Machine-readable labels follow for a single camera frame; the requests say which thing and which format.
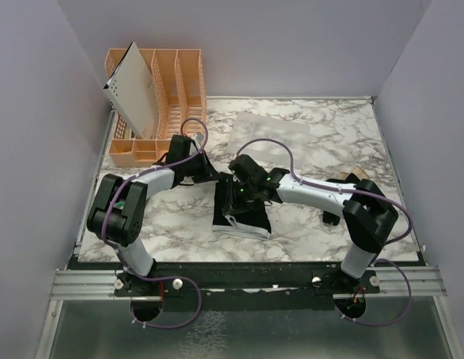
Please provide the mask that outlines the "black white boxer briefs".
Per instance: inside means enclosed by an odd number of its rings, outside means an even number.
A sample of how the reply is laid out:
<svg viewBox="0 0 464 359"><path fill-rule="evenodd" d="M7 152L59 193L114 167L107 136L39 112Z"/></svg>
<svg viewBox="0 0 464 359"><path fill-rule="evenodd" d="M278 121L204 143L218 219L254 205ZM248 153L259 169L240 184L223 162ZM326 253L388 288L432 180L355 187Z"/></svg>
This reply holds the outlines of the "black white boxer briefs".
<svg viewBox="0 0 464 359"><path fill-rule="evenodd" d="M230 194L230 187L234 184L237 182L233 180L233 175L220 173L220 179L215 184L214 190L212 231L229 236L269 239L271 225L263 203L259 203L255 209L246 212L223 214L227 195Z"/></svg>

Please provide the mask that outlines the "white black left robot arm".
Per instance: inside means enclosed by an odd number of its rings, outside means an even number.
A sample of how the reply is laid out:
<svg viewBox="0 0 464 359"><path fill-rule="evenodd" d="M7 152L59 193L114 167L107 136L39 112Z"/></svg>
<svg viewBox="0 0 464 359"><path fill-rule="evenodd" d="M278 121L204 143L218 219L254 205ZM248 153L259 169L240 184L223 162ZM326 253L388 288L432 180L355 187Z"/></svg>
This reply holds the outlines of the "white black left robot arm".
<svg viewBox="0 0 464 359"><path fill-rule="evenodd" d="M139 239L148 199L175 188L186 178L194 184L219 178L200 148L201 143L186 135L174 135L164 162L156 162L127 178L107 174L96 191L87 216L87 230L114 249L124 269L133 274L132 286L141 295L153 293L158 284L157 276L151 272L156 261Z"/></svg>

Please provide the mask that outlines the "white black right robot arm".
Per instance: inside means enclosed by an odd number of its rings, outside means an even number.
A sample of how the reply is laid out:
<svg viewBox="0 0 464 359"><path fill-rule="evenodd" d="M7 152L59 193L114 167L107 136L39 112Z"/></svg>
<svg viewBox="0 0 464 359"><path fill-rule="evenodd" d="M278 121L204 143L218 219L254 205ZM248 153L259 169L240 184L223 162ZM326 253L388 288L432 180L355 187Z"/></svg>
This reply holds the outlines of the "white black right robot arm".
<svg viewBox="0 0 464 359"><path fill-rule="evenodd" d="M331 225L344 219L352 245L335 275L343 292L353 292L362 285L365 270L380 254L398 220L393 204L369 179L358 183L301 179L284 168L266 171L248 155L237 156L229 170L233 179L226 186L224 215L274 202L319 209L328 215L325 222Z"/></svg>

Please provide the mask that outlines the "clear plastic box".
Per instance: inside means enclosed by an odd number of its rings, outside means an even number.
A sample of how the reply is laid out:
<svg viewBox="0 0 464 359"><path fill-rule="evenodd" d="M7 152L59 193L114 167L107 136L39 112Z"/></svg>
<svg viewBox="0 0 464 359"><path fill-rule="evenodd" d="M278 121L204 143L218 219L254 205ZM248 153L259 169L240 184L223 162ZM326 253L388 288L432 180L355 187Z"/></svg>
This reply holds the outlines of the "clear plastic box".
<svg viewBox="0 0 464 359"><path fill-rule="evenodd" d="M294 166L298 169L303 164L304 151L309 144L310 127L290 120L239 112L227 150L236 154L244 144L257 138L271 138L285 144L292 152ZM242 153L251 156L255 161L270 162L283 167L289 165L288 152L278 144L269 141L250 144Z"/></svg>

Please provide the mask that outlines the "orange plastic desk organizer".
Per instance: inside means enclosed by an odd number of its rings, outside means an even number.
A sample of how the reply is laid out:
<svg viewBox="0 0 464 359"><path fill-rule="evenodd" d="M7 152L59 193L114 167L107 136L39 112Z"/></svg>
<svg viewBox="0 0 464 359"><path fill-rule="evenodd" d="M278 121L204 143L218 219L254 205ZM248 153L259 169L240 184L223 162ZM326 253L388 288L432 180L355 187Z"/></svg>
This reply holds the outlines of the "orange plastic desk organizer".
<svg viewBox="0 0 464 359"><path fill-rule="evenodd" d="M109 49L105 59L108 79L118 66L126 49ZM156 136L152 139L136 138L119 111L108 154L118 168L144 168L166 153L174 135L184 132L193 135L201 132L193 117L205 121L207 103L199 49L140 49L150 68L159 108Z"/></svg>

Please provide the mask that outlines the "white booklet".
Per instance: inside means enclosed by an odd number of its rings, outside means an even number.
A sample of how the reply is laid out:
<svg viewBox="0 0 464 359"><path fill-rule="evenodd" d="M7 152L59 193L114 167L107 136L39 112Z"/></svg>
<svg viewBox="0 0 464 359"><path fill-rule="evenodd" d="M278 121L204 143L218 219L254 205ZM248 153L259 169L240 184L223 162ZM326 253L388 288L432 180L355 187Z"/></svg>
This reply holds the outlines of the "white booklet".
<svg viewBox="0 0 464 359"><path fill-rule="evenodd" d="M136 138L156 136L159 108L154 78L136 43L129 45L103 91Z"/></svg>

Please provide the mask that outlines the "black folded garment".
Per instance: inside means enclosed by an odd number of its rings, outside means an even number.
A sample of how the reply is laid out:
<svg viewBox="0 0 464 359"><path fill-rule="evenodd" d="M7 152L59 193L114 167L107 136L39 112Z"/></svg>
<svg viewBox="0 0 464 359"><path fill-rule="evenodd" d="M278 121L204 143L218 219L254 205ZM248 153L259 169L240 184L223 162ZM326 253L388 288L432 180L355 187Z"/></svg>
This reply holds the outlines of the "black folded garment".
<svg viewBox="0 0 464 359"><path fill-rule="evenodd" d="M337 178L335 179L327 179L326 182L332 183L332 184L352 184L352 183L344 183ZM331 226L338 226L341 220L341 212L340 209L327 209L322 212L322 217L321 220L324 224L331 225Z"/></svg>

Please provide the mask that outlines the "aluminium frame rail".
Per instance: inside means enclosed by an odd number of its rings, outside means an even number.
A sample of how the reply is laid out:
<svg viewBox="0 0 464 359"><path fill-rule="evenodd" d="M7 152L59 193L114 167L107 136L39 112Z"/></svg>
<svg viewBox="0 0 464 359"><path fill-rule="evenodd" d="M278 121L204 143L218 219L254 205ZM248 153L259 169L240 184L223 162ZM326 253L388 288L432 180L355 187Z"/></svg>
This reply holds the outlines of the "aluminium frame rail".
<svg viewBox="0 0 464 359"><path fill-rule="evenodd" d="M160 290L152 294L134 292L131 284L126 284L117 276L118 271L98 270L64 270L57 271L49 296L53 301L104 301L132 300L160 302Z"/></svg>

